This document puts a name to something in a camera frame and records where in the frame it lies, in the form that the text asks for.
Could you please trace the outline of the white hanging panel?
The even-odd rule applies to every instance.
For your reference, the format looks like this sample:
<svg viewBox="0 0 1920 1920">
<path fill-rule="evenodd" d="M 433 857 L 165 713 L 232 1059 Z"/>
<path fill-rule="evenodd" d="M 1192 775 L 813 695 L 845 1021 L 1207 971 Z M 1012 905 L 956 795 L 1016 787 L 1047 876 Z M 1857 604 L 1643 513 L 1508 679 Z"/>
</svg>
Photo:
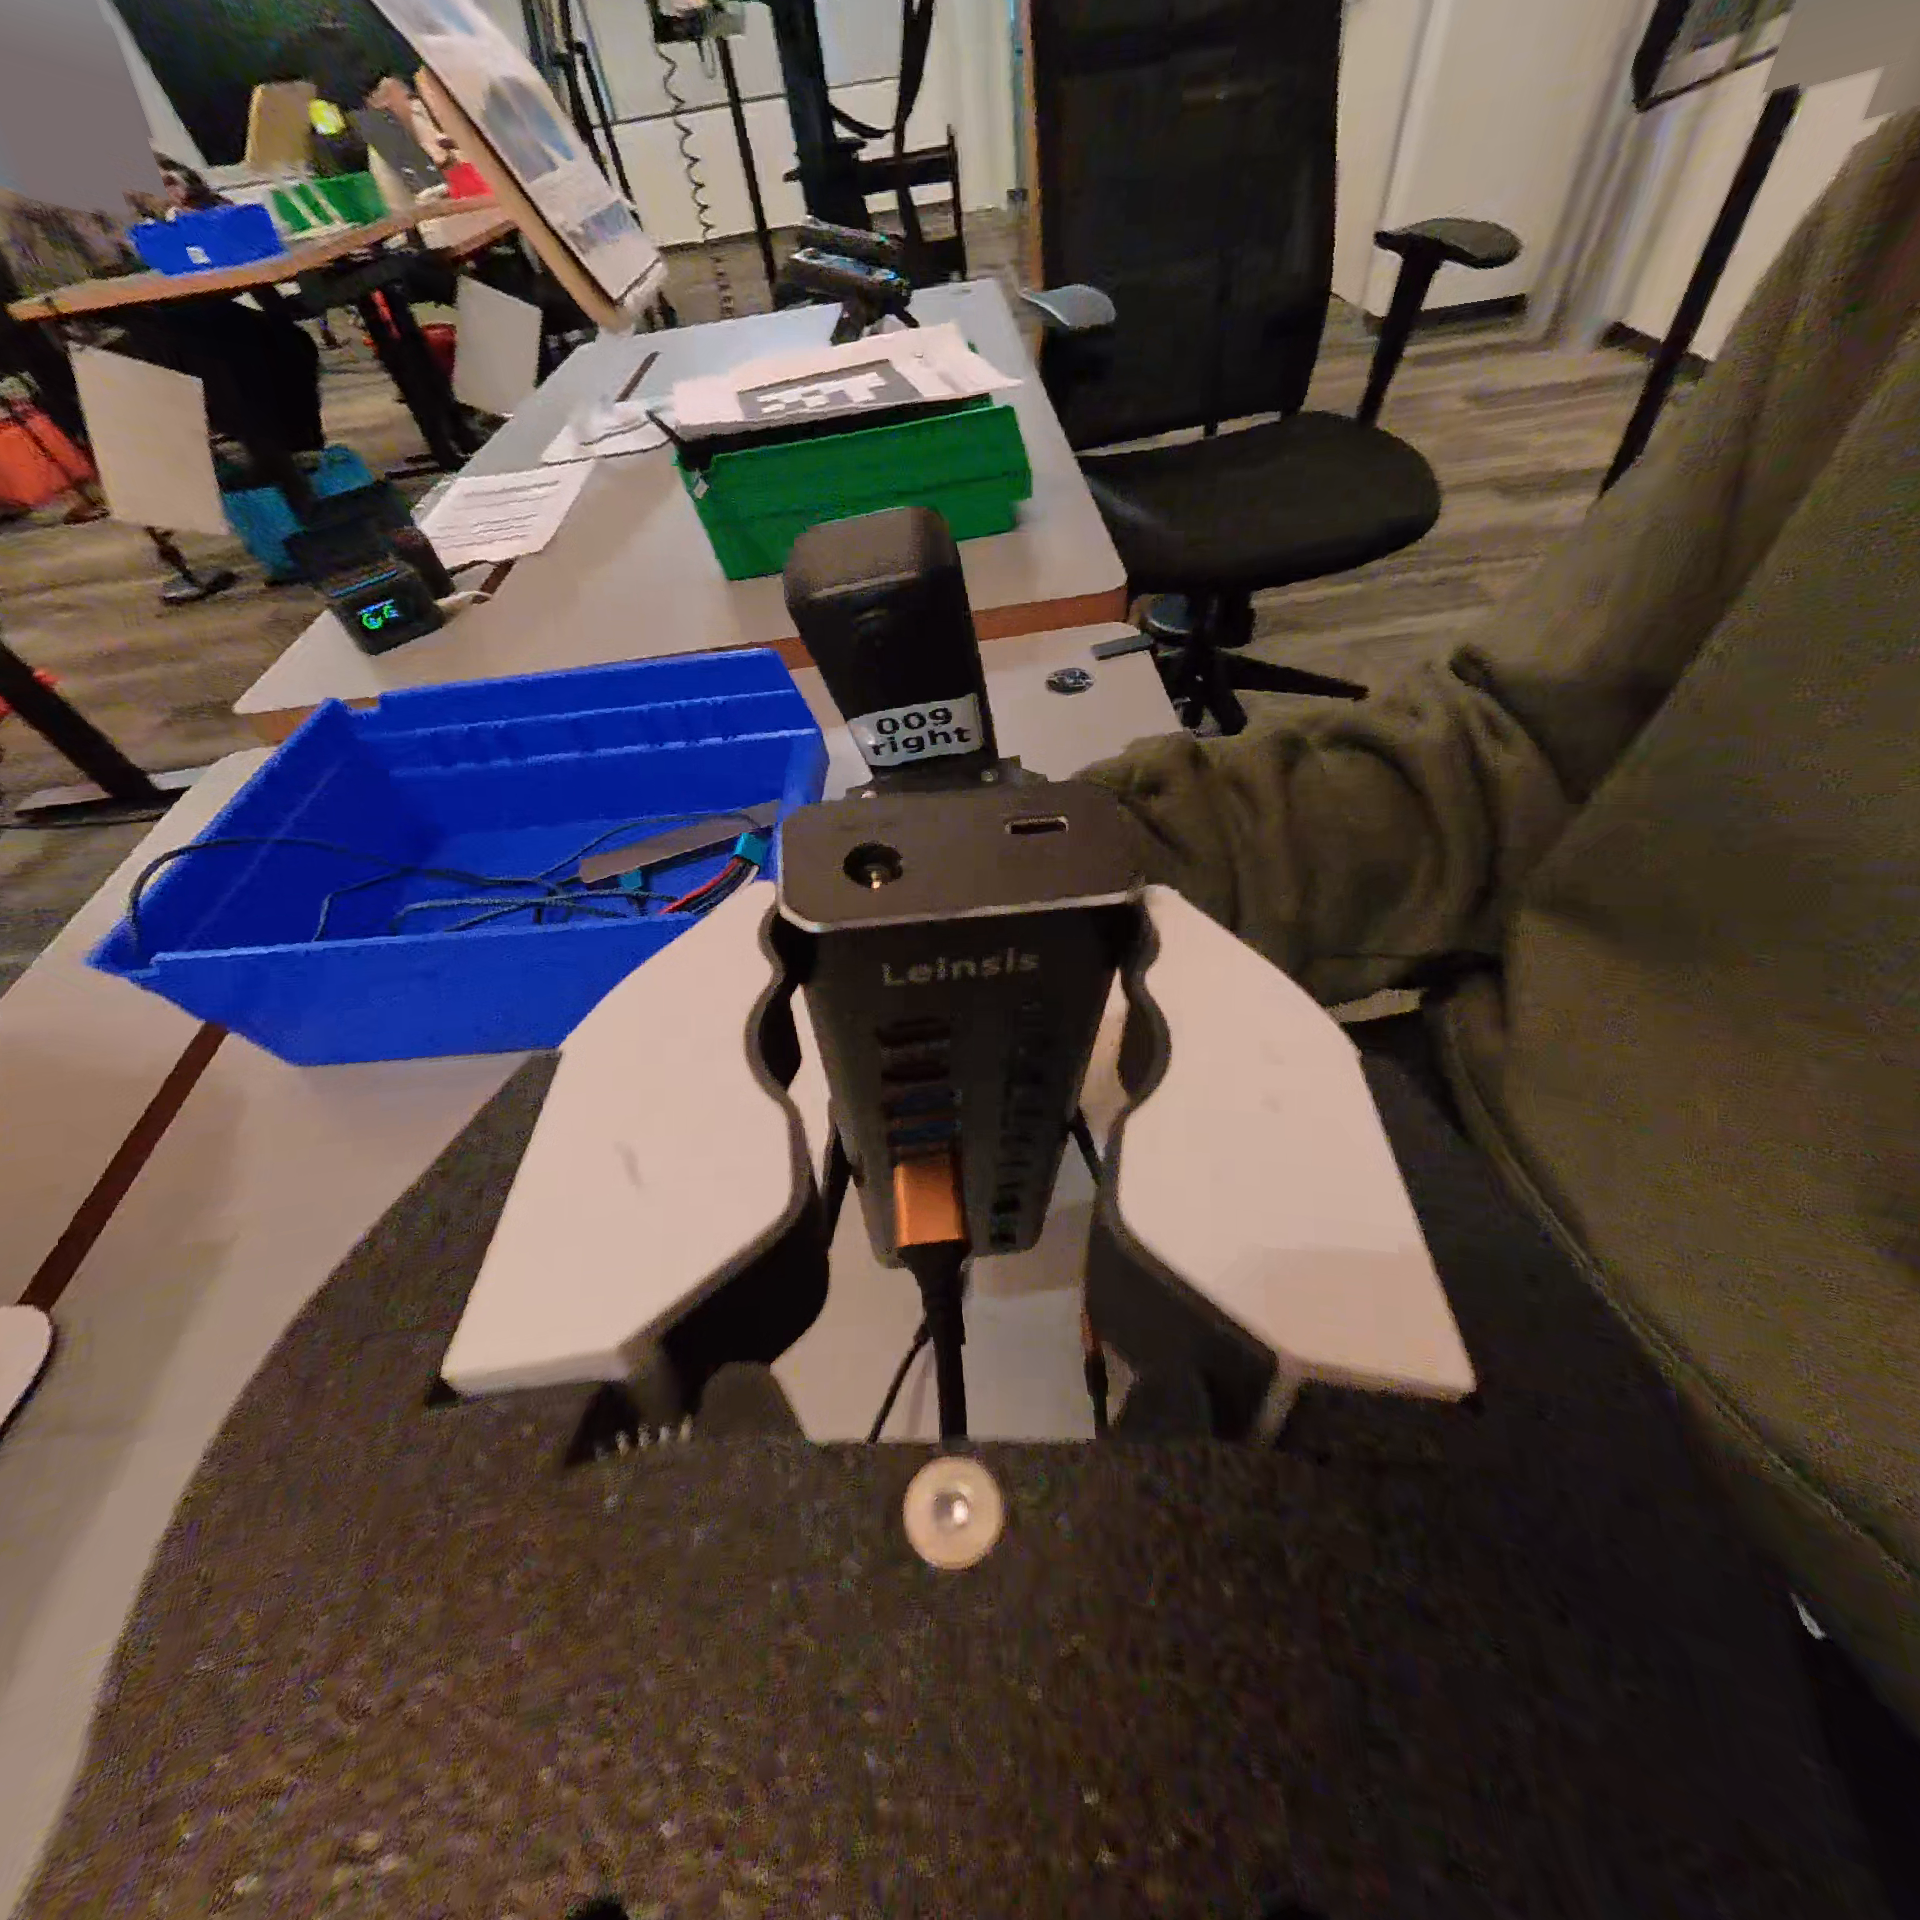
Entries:
<svg viewBox="0 0 1920 1920">
<path fill-rule="evenodd" d="M 475 413 L 507 420 L 542 382 L 542 307 L 475 277 L 460 283 L 450 392 Z"/>
<path fill-rule="evenodd" d="M 112 518 L 165 536 L 227 536 L 204 383 L 99 348 L 76 348 L 94 464 Z"/>
</svg>

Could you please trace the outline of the instruction board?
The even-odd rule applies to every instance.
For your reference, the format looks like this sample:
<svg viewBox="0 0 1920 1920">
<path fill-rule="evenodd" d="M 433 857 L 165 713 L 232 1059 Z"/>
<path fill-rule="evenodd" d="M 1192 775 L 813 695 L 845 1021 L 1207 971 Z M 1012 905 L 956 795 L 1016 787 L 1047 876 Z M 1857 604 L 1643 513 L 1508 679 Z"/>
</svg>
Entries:
<svg viewBox="0 0 1920 1920">
<path fill-rule="evenodd" d="M 377 3 L 377 12 L 417 58 L 430 112 L 566 298 L 603 331 L 637 328 L 665 266 L 536 61 L 481 5 Z"/>
</svg>

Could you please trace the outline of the black stand leg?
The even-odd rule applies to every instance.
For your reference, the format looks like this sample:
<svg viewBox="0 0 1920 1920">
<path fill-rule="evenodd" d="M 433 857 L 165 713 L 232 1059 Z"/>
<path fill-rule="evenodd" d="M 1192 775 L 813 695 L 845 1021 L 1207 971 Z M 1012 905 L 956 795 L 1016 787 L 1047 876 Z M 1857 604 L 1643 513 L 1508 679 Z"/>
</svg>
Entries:
<svg viewBox="0 0 1920 1920">
<path fill-rule="evenodd" d="M 1798 85 L 1775 88 L 1767 95 L 1756 129 L 1747 140 L 1726 196 L 1718 206 L 1714 227 L 1709 227 L 1696 261 L 1689 286 L 1667 325 L 1667 336 L 1650 359 L 1641 399 L 1622 432 L 1613 461 L 1601 480 L 1601 496 L 1612 493 L 1623 473 L 1643 458 L 1654 430 L 1663 415 L 1667 396 L 1694 352 L 1699 326 L 1726 277 L 1760 192 L 1781 153 L 1781 145 L 1798 115 L 1800 99 L 1803 87 Z"/>
</svg>

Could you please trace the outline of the wooden top desk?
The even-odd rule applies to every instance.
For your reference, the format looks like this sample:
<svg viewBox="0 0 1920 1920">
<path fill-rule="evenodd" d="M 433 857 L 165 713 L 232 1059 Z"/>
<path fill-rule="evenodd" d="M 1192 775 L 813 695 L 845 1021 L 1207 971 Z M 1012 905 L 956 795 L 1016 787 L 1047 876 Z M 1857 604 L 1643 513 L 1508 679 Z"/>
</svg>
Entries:
<svg viewBox="0 0 1920 1920">
<path fill-rule="evenodd" d="M 382 368 L 415 421 L 430 466 L 457 469 L 479 449 L 468 407 L 430 352 L 410 291 L 421 270 L 454 271 L 516 237 L 516 221 L 490 192 L 430 201 L 357 227 L 298 241 L 273 257 L 183 277 L 142 271 L 85 281 L 8 306 L 10 318 L 73 328 L 85 320 L 195 301 L 264 296 L 301 318 L 335 307 L 361 316 Z"/>
</svg>

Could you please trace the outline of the blue storage box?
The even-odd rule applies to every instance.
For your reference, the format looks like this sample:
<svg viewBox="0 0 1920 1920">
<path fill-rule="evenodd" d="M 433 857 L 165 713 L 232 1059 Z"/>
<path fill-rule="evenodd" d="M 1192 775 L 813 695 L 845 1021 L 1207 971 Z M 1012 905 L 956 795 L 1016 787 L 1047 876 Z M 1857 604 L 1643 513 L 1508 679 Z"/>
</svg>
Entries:
<svg viewBox="0 0 1920 1920">
<path fill-rule="evenodd" d="M 298 467 L 319 500 L 354 493 L 380 480 L 361 456 L 346 444 L 327 444 L 316 452 L 301 452 L 298 456 Z M 284 588 L 301 582 L 301 572 L 287 547 L 301 521 L 287 496 L 261 480 L 238 446 L 227 446 L 216 456 L 216 473 L 227 528 L 246 547 L 264 584 Z"/>
</svg>

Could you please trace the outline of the small blue plastic bin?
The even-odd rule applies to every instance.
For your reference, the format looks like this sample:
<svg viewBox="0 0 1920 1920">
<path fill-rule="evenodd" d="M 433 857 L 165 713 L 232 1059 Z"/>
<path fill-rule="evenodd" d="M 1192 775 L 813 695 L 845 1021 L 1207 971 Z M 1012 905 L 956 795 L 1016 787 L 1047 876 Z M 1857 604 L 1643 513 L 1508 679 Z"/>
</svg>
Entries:
<svg viewBox="0 0 1920 1920">
<path fill-rule="evenodd" d="M 167 219 L 130 227 L 128 242 L 147 271 L 167 278 L 253 268 L 287 252 L 264 204 L 175 209 Z"/>
</svg>

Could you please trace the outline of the large green plastic bin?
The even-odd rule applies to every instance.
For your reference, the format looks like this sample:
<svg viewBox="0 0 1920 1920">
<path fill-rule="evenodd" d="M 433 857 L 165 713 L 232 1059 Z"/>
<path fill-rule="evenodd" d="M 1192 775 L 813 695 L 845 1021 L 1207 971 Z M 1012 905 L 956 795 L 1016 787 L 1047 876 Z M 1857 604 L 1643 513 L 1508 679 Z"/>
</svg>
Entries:
<svg viewBox="0 0 1920 1920">
<path fill-rule="evenodd" d="M 1008 536 L 1035 493 L 1019 413 L 962 400 L 898 420 L 677 446 L 674 466 L 728 582 L 780 575 L 818 525 L 924 507 L 956 541 Z"/>
</svg>

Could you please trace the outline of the grey desk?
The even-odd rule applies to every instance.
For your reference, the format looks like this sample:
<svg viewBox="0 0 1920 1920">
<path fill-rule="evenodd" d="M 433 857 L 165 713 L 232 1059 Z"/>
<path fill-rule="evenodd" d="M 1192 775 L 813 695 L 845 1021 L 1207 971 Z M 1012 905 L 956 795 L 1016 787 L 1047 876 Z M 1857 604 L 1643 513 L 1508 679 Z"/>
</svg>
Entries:
<svg viewBox="0 0 1920 1920">
<path fill-rule="evenodd" d="M 954 283 L 914 299 L 924 323 L 956 323 L 1001 373 L 1019 377 L 1035 490 L 1019 525 L 960 551 L 984 641 L 1119 621 L 1125 570 L 1061 423 L 1041 387 L 1018 318 L 994 281 Z M 655 355 L 642 392 L 714 375 L 823 341 L 827 307 L 717 320 L 652 336 L 603 337 L 576 352 L 530 396 L 465 476 L 534 467 L 568 420 L 619 390 Z M 768 645 L 804 661 L 780 579 L 732 584 L 709 550 L 668 449 L 592 467 L 550 546 L 516 563 L 490 599 L 446 628 L 383 658 L 361 656 L 341 624 L 319 616 L 235 705 L 266 742 L 284 739 L 327 700 L 364 704 L 385 691 L 561 667 Z"/>
<path fill-rule="evenodd" d="M 290 1068 L 95 972 L 227 756 L 5 997 L 5 1306 L 53 1356 L 5 1425 L 5 1855 L 37 1853 L 169 1513 L 253 1368 L 518 1058 Z"/>
</svg>

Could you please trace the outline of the printed paper sheet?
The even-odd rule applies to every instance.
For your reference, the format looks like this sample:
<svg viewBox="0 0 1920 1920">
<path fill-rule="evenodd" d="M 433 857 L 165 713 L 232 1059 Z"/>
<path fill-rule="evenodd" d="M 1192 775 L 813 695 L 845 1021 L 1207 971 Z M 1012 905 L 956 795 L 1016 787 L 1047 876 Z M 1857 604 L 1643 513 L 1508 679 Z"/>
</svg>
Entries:
<svg viewBox="0 0 1920 1920">
<path fill-rule="evenodd" d="M 594 400 L 564 421 L 542 452 L 542 466 L 577 466 L 655 450 L 670 444 L 665 430 L 677 423 L 670 396 Z"/>
<path fill-rule="evenodd" d="M 420 511 L 420 530 L 448 572 L 542 553 L 579 504 L 598 461 L 464 473 Z"/>
</svg>

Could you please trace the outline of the black mesh office chair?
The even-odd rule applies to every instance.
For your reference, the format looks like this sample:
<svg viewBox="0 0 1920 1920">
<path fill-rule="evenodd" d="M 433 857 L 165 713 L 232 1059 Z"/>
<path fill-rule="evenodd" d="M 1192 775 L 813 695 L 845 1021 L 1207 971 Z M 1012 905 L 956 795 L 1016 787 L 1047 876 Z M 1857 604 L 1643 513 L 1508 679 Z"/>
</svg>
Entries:
<svg viewBox="0 0 1920 1920">
<path fill-rule="evenodd" d="M 1041 383 L 1145 613 L 1188 728 L 1243 692 L 1360 702 L 1362 685 L 1243 656 L 1257 595 L 1422 541 L 1442 490 L 1379 423 L 1447 268 L 1520 259 L 1499 224 L 1376 232 L 1399 261 L 1355 413 L 1307 404 L 1338 229 L 1338 3 L 1025 5 L 1037 136 Z"/>
</svg>

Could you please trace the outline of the paper with printed tag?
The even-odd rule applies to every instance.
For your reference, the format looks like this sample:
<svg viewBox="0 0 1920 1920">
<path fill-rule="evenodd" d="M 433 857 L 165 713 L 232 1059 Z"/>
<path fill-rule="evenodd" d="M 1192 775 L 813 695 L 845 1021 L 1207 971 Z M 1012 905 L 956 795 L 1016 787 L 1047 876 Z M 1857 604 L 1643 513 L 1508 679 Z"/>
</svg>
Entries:
<svg viewBox="0 0 1920 1920">
<path fill-rule="evenodd" d="M 795 425 L 838 425 L 984 400 L 1021 386 L 954 323 L 813 344 L 674 383 L 654 413 L 685 443 Z"/>
</svg>

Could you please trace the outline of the small green plastic bin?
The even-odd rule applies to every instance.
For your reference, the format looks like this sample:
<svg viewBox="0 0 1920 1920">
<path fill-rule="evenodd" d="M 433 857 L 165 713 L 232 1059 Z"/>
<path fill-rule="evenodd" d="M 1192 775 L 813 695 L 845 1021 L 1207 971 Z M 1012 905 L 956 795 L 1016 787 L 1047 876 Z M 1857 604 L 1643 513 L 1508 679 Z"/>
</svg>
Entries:
<svg viewBox="0 0 1920 1920">
<path fill-rule="evenodd" d="M 389 213 L 372 171 L 277 181 L 269 188 L 269 209 L 290 238 L 368 227 Z"/>
</svg>

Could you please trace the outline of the large blue plastic bin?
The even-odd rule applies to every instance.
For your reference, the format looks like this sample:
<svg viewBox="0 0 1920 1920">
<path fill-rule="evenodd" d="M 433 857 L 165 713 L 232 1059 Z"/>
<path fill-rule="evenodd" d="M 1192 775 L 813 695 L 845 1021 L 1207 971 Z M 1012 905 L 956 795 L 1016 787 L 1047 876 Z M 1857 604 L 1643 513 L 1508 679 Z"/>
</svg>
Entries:
<svg viewBox="0 0 1920 1920">
<path fill-rule="evenodd" d="M 204 831 L 133 876 L 103 978 L 293 1065 L 555 1048 L 747 885 L 827 750 L 776 650 L 327 702 Z M 581 856 L 781 805 L 765 857 L 581 885 Z"/>
</svg>

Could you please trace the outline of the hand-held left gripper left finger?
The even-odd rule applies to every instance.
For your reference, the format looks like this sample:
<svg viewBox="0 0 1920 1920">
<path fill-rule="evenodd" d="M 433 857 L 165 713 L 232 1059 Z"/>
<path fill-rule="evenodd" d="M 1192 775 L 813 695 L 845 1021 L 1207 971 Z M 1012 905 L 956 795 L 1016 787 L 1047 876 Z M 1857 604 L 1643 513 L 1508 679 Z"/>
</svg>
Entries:
<svg viewBox="0 0 1920 1920">
<path fill-rule="evenodd" d="M 747 885 L 561 1047 L 440 1377 L 464 1399 L 772 1365 L 827 1299 L 780 896 Z"/>
</svg>

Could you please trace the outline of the black device on tripod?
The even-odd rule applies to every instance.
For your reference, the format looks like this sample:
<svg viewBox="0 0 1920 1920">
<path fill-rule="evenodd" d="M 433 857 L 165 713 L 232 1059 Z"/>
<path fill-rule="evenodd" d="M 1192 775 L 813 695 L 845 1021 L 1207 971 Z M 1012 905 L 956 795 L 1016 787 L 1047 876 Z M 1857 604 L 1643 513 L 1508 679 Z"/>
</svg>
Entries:
<svg viewBox="0 0 1920 1920">
<path fill-rule="evenodd" d="M 914 284 L 904 271 L 904 249 L 896 238 L 808 217 L 798 227 L 798 246 L 781 264 L 776 309 L 832 306 L 829 346 L 866 341 L 885 331 L 918 328 L 909 304 Z"/>
</svg>

